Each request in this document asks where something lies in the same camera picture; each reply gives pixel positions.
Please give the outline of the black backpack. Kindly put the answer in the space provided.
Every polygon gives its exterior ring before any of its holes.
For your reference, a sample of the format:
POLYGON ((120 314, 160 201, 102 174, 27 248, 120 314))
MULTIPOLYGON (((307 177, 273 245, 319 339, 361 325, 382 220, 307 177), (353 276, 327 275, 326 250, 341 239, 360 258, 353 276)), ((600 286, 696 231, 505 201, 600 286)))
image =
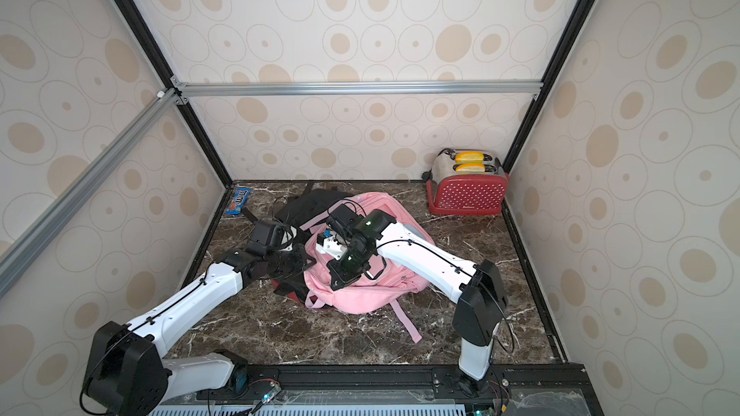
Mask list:
POLYGON ((258 279, 273 282, 268 275, 268 256, 308 242, 308 231, 300 229, 300 225, 311 210, 320 210, 335 202, 344 206, 350 198, 351 194, 337 189, 307 188, 304 194, 291 196, 285 206, 268 219, 258 219, 254 213, 244 208, 241 215, 253 223, 254 228, 247 242, 238 248, 244 260, 240 266, 243 284, 248 285, 258 279))

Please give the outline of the red backpack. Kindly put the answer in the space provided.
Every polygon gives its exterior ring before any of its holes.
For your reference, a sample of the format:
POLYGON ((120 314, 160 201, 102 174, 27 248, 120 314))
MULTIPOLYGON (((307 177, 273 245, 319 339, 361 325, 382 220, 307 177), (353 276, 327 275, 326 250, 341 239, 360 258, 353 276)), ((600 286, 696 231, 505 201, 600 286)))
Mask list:
POLYGON ((283 296, 304 304, 306 302, 306 296, 308 295, 308 287, 304 282, 304 276, 298 275, 298 277, 292 277, 287 280, 277 281, 273 280, 274 293, 278 296, 283 296))

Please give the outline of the pink backpack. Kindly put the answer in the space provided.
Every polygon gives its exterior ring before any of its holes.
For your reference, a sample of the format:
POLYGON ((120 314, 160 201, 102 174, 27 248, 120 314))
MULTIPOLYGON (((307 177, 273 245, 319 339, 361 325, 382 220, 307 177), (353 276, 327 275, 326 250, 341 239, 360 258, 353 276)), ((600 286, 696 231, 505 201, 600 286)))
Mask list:
POLYGON ((331 274, 327 264, 331 256, 316 250, 318 237, 329 225, 326 223, 329 211, 335 210, 338 202, 325 205, 322 209, 311 210, 300 225, 308 231, 308 242, 304 244, 306 253, 316 260, 316 264, 304 272, 304 282, 308 287, 308 299, 304 302, 308 308, 318 309, 325 305, 332 306, 344 313, 366 314, 390 305, 397 318, 404 325, 412 341, 419 342, 422 336, 410 321, 398 303, 398 299, 407 293, 418 293, 429 286, 429 282, 408 268, 379 256, 370 258, 371 277, 361 277, 352 285, 338 291, 331 290, 331 274))

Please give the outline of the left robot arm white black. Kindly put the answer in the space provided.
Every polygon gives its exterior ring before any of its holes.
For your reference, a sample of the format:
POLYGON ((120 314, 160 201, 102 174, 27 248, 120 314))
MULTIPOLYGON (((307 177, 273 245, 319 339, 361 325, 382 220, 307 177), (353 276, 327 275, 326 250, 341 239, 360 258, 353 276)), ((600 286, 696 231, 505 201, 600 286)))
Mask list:
POLYGON ((235 396, 248 387, 247 362, 229 351, 168 359, 193 325, 262 279, 283 281, 314 264, 308 233, 280 221, 257 221, 246 243, 230 248, 171 298, 125 324, 111 321, 92 339, 79 397, 107 415, 146 415, 165 400, 206 389, 235 396))

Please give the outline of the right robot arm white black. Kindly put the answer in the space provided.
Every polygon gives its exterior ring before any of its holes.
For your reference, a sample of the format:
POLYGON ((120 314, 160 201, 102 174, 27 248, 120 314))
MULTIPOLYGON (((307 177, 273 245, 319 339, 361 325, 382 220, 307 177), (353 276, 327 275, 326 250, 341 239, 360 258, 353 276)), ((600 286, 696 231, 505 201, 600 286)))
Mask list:
POLYGON ((495 263, 476 264, 445 252, 380 209, 354 221, 331 219, 329 228, 318 234, 316 250, 330 257, 327 267, 335 291, 366 275, 374 256, 433 284, 456 304, 452 326, 462 341, 459 369, 471 381, 487 377, 496 335, 507 322, 507 295, 495 263))

